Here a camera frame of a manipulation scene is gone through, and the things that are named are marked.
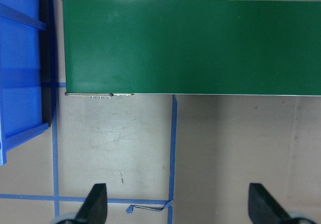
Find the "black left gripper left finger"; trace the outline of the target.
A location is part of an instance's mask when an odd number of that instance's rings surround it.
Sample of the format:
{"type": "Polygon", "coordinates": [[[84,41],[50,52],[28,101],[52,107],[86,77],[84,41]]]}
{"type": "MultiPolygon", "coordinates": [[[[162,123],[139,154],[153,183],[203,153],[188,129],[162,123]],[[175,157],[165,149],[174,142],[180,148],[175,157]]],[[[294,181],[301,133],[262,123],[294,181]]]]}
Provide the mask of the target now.
{"type": "Polygon", "coordinates": [[[105,183],[94,184],[74,221],[76,223],[105,223],[107,219],[107,189],[105,183]]]}

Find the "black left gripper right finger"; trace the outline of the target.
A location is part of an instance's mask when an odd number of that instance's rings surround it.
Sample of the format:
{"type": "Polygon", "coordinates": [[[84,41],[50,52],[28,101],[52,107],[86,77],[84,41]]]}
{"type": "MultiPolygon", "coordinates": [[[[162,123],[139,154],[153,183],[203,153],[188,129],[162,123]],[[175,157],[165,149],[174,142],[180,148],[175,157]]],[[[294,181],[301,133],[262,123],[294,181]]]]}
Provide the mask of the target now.
{"type": "Polygon", "coordinates": [[[261,183],[250,183],[248,215],[252,223],[283,223],[290,215],[261,183]]]}

